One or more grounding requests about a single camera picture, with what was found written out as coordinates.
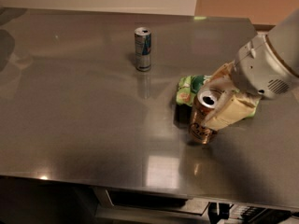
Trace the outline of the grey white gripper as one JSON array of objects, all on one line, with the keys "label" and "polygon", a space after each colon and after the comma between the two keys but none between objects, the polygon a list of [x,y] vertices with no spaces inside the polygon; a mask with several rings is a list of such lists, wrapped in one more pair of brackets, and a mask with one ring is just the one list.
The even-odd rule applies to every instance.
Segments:
[{"label": "grey white gripper", "polygon": [[295,88],[296,44],[256,35],[238,51],[234,63],[223,64],[203,85],[204,91],[222,93],[204,126],[213,131],[226,128],[252,116],[261,96],[276,99]]}]

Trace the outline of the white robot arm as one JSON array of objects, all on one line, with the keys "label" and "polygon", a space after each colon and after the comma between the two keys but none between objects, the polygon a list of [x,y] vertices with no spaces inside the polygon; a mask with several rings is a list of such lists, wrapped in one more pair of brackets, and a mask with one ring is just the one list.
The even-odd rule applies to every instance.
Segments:
[{"label": "white robot arm", "polygon": [[275,99],[298,86],[299,10],[266,34],[256,35],[202,88],[220,96],[201,125],[218,131],[254,113],[262,99]]}]

